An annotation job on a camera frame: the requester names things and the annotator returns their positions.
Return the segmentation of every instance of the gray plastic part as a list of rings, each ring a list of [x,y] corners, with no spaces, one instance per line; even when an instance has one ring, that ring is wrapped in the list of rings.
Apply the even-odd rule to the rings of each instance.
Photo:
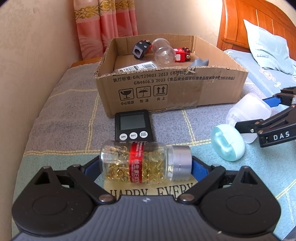
[[[77,230],[57,237],[20,233],[14,241],[279,241],[272,234],[237,238],[215,230],[196,207],[177,203],[173,196],[121,196],[115,204],[97,208]]]
[[[198,66],[209,66],[209,59],[207,58],[206,60],[203,61],[202,59],[197,58],[188,67],[198,67]]]

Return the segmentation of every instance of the beige wall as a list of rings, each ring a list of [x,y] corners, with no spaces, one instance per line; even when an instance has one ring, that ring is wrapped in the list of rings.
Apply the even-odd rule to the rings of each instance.
[[[8,0],[0,8],[0,240],[10,239],[14,184],[32,124],[80,59],[73,0]]]
[[[285,0],[269,0],[296,25],[296,11]],[[197,35],[217,45],[222,0],[135,0],[139,34]]]

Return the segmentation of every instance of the glass bottle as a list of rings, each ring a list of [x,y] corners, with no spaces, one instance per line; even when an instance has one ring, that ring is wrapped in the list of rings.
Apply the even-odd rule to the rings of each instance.
[[[166,39],[155,39],[152,42],[151,50],[154,53],[156,63],[160,66],[170,66],[176,61],[176,52]]]
[[[188,180],[191,167],[192,157],[188,146],[106,141],[100,154],[101,173],[107,180],[130,183]]]

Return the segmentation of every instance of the silver bottle cap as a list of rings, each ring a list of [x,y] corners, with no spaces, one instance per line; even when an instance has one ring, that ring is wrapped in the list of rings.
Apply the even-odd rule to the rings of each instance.
[[[189,146],[171,146],[168,149],[167,177],[171,181],[188,180],[191,175],[192,156]]]

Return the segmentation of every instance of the wooden bed frame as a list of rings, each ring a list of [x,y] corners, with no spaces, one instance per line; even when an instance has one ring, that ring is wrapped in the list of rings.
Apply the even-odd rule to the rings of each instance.
[[[244,19],[287,40],[290,58],[296,60],[296,27],[289,17],[266,0],[222,0],[217,47],[250,52]]]

